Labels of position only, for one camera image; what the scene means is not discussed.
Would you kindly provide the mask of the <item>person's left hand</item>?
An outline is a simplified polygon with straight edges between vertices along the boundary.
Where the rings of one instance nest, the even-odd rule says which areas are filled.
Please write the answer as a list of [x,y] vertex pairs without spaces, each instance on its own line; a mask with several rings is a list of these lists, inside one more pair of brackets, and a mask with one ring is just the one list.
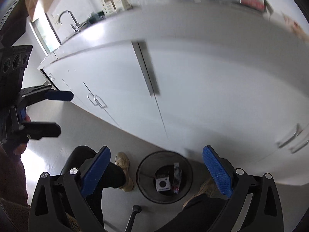
[[14,150],[14,155],[21,156],[27,148],[28,141],[29,141],[28,138],[25,138],[25,137],[20,138],[19,139],[19,145]]

